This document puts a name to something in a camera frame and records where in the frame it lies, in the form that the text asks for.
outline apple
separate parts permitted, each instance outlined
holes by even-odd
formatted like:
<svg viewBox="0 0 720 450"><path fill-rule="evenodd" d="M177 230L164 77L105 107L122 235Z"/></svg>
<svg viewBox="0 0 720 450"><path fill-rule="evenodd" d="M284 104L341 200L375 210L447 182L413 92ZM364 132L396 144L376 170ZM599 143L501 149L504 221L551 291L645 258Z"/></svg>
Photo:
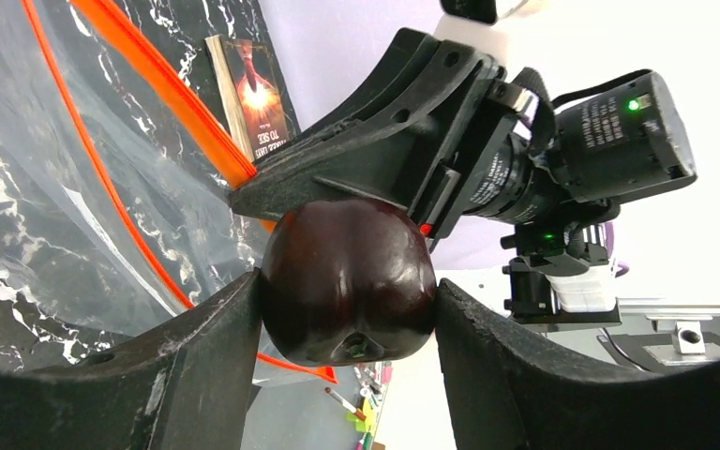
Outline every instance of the apple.
<svg viewBox="0 0 720 450"><path fill-rule="evenodd" d="M317 201L289 211L261 275L266 331L300 366L401 359L434 330L437 282L426 241L386 202Z"/></svg>

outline book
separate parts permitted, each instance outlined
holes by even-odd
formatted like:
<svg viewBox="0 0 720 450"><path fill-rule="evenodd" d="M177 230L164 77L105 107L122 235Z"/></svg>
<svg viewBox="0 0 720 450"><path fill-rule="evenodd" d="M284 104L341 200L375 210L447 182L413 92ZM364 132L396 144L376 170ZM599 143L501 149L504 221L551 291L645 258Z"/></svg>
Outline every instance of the book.
<svg viewBox="0 0 720 450"><path fill-rule="evenodd" d="M250 39L207 37L228 132L247 159L255 161L288 142L295 131L283 108L283 81L273 52Z"/></svg>

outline screw hole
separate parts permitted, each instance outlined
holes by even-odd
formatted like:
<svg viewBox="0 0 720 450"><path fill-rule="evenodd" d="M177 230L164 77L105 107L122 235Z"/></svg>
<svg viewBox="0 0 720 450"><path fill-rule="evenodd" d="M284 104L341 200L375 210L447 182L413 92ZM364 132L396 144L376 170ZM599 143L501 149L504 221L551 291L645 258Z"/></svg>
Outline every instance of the screw hole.
<svg viewBox="0 0 720 450"><path fill-rule="evenodd" d="M457 53L457 52L450 52L442 60L442 64L444 66L446 66L447 68L450 68L451 66L455 65L458 62L459 62L459 53Z"/></svg>
<svg viewBox="0 0 720 450"><path fill-rule="evenodd" d="M97 366L98 364L108 363L114 359L114 353L95 353L81 361L81 366Z"/></svg>
<svg viewBox="0 0 720 450"><path fill-rule="evenodd" d="M495 88L494 95L496 98L501 98L504 94L506 94L506 86L499 84L498 87Z"/></svg>
<svg viewBox="0 0 720 450"><path fill-rule="evenodd" d="M395 122L398 122L400 124L403 124L404 122L407 122L407 119L410 118L410 111L409 110L401 110L395 114L393 114L393 120Z"/></svg>
<svg viewBox="0 0 720 450"><path fill-rule="evenodd" d="M692 344L698 344L700 341L699 334L692 330L681 331L681 339Z"/></svg>

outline black camera body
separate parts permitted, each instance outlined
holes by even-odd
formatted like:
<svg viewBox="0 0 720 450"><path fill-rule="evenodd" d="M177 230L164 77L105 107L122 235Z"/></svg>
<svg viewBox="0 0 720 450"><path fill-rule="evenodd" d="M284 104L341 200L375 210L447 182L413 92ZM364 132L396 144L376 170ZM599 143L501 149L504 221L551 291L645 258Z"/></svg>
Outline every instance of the black camera body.
<svg viewBox="0 0 720 450"><path fill-rule="evenodd" d="M375 198L405 211L432 248L462 215L485 217L515 225L502 246L531 269L569 277L608 261L584 229L697 179L657 73L552 101L531 68L505 78L488 54L402 29L349 98L256 161L258 175L229 194L232 209L277 220L314 200Z"/></svg>

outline clear plastic bag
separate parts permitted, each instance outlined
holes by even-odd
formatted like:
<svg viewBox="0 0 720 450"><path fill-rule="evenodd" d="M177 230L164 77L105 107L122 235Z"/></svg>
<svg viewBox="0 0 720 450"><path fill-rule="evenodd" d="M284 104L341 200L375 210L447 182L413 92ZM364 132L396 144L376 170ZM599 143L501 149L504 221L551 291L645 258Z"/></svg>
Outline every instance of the clear plastic bag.
<svg viewBox="0 0 720 450"><path fill-rule="evenodd" d="M268 232L154 90L64 2L38 15L144 241L198 303L250 270ZM69 323L128 335L182 312L83 148L24 10L0 2L0 275Z"/></svg>

